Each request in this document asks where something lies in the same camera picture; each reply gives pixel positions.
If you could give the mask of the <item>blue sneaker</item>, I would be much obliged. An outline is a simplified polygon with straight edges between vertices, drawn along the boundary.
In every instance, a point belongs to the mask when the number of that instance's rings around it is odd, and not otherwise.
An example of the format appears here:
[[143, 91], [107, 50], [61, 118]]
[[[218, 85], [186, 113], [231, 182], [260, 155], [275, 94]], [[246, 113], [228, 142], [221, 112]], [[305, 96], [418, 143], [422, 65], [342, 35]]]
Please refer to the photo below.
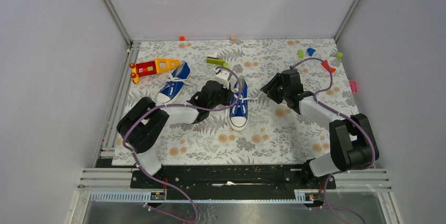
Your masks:
[[156, 103], [158, 104], [172, 104], [177, 100], [182, 89], [189, 85], [189, 76], [191, 70], [188, 64], [183, 60], [179, 66], [169, 73], [168, 80], [164, 83], [156, 95]]
[[244, 76], [240, 76], [239, 80], [240, 85], [238, 85], [238, 82], [236, 82], [232, 89], [234, 96], [230, 100], [230, 103], [232, 104], [237, 98], [239, 99], [235, 105], [226, 110], [227, 122], [234, 131], [243, 131], [245, 129], [248, 122], [248, 102], [259, 98], [259, 96], [248, 96], [248, 84]]

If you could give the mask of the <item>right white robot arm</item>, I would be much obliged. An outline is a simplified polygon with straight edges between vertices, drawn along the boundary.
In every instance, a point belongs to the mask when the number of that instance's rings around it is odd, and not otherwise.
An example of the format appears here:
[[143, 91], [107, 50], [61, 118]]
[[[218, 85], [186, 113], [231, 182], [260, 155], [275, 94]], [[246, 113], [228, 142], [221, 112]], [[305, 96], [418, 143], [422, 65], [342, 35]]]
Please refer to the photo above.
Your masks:
[[317, 100], [314, 93], [304, 89], [296, 69], [277, 73], [261, 91], [278, 104], [285, 102], [297, 114], [309, 117], [329, 132], [329, 153], [304, 164], [301, 180], [306, 187], [315, 188], [322, 182], [322, 176], [328, 174], [371, 167], [379, 158], [367, 116], [347, 116]]

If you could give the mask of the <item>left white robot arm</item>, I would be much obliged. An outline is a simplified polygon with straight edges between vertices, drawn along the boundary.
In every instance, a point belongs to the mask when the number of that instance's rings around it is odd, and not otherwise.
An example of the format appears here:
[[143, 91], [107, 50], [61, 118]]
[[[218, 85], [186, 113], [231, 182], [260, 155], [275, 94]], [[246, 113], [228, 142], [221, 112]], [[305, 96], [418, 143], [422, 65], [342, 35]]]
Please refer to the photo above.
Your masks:
[[230, 87], [209, 80], [184, 104], [158, 105], [149, 97], [142, 98], [116, 126], [123, 147], [131, 151], [137, 166], [144, 172], [143, 181], [152, 188], [163, 182], [162, 164], [153, 149], [166, 126], [197, 124], [208, 118], [217, 106], [229, 108], [234, 93]]

